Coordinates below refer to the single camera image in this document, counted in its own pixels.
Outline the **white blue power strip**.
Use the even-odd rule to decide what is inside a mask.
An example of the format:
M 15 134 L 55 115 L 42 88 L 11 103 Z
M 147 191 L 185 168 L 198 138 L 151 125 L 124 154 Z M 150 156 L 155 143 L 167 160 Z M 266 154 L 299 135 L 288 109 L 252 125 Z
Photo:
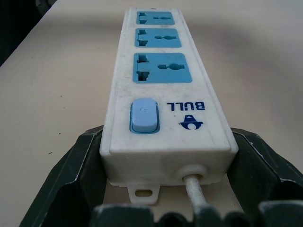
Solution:
M 109 182 L 154 204 L 189 176 L 219 182 L 237 152 L 181 11 L 128 9 L 100 145 Z

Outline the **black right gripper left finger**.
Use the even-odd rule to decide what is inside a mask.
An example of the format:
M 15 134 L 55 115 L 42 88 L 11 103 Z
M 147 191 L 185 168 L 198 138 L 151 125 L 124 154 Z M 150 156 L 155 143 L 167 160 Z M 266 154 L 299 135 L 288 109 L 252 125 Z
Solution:
M 19 227 L 88 227 L 107 185 L 99 154 L 102 132 L 98 126 L 77 138 L 52 168 Z

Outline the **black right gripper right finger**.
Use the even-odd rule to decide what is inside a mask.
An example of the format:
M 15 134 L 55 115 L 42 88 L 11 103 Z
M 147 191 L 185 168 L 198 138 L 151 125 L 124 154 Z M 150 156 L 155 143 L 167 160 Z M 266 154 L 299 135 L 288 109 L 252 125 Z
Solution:
M 303 174 L 259 135 L 232 132 L 239 151 L 227 176 L 251 227 L 303 227 Z

